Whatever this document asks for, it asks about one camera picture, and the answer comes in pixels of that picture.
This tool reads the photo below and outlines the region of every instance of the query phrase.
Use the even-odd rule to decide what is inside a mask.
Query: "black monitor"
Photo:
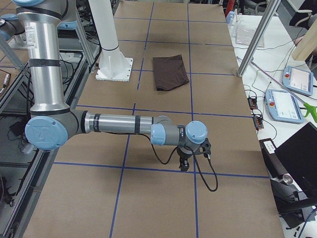
[[[317,128],[307,123],[275,153],[306,196],[317,196]]]

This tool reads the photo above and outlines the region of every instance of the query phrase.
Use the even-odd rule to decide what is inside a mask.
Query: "white table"
[[[257,28],[261,16],[246,16],[246,15],[239,15],[238,18],[239,24],[246,25],[250,29]],[[229,31],[233,31],[233,26],[229,26]],[[235,47],[235,54],[236,56],[243,58],[246,49],[239,49],[239,48],[247,48],[245,45],[236,44],[236,38],[231,34],[231,40],[232,45]],[[292,50],[294,50],[294,44],[292,42],[292,39],[289,37],[288,33],[286,32],[283,24],[279,20],[278,17],[273,17],[271,20],[267,30],[264,33],[264,47],[258,48],[254,54],[254,62],[258,64],[262,69],[266,71],[275,71],[277,69],[284,70],[284,68],[287,65],[290,66],[299,66],[299,68],[304,70],[309,70],[307,65],[304,61],[295,61],[293,60],[292,56],[289,57],[288,63],[286,65],[288,56],[291,54]],[[271,50],[262,50],[267,48],[275,48]],[[251,90],[255,91],[257,96],[264,96],[263,92],[259,91],[258,89],[262,91],[266,91],[267,88],[269,89],[277,89],[281,90],[282,88],[277,85],[275,82],[272,82],[269,84],[270,79],[266,77],[263,73],[260,71],[258,72],[257,79],[254,83],[254,80],[257,75],[257,69],[254,66],[249,66],[243,75],[243,83],[245,84],[245,89],[249,89],[251,87]],[[282,81],[282,75],[283,71],[276,71],[269,73],[271,76],[273,76],[278,81]],[[302,98],[304,101],[309,103],[310,105],[317,105],[317,101],[312,100],[308,97],[305,97],[303,95],[297,94]],[[314,93],[312,95],[313,98],[317,98],[317,90],[314,90]],[[313,118],[309,115],[307,118],[304,118],[303,124],[293,124],[293,123],[285,123],[285,122],[278,122],[271,119],[270,115],[268,114],[266,105],[263,103],[263,98],[258,98],[258,106],[259,109],[263,112],[264,119],[268,122],[270,122],[277,130],[277,136],[274,139],[275,145],[278,147],[280,146],[284,141],[286,141],[290,136],[292,136],[294,133],[296,133],[300,128],[302,128],[306,123],[309,121],[313,122],[314,125],[317,125],[317,123],[314,122]],[[269,125],[267,122],[264,122],[264,129],[259,130],[258,133],[258,139],[265,139],[265,138],[274,138],[275,137],[275,130],[274,128]],[[292,230],[286,230],[285,227],[287,227],[287,224],[283,219],[281,219],[283,230],[286,238],[292,238],[294,235],[295,229]],[[302,238],[304,237],[316,237],[317,236],[317,222],[309,222],[307,223],[305,230],[302,234]]]

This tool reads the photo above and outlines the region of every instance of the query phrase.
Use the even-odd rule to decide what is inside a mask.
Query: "folded cloth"
[[[189,82],[182,55],[153,58],[157,91],[170,91]]]

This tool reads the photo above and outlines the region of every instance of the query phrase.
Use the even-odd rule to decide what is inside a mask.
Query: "screen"
[[[272,91],[272,94],[280,118],[299,119],[293,97],[289,93]]]
[[[307,197],[317,195],[317,128],[309,122],[275,153]]]
[[[305,92],[309,90],[310,74],[308,72],[292,68],[289,85],[293,88],[301,89]]]

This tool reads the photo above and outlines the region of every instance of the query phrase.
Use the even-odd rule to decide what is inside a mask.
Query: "red object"
[[[227,15],[229,14],[229,12],[233,10],[233,6],[234,6],[234,3],[235,3],[235,2],[236,2],[236,0],[229,0],[228,5],[227,5],[226,12],[225,12],[225,14],[224,14],[225,17],[227,17]]]

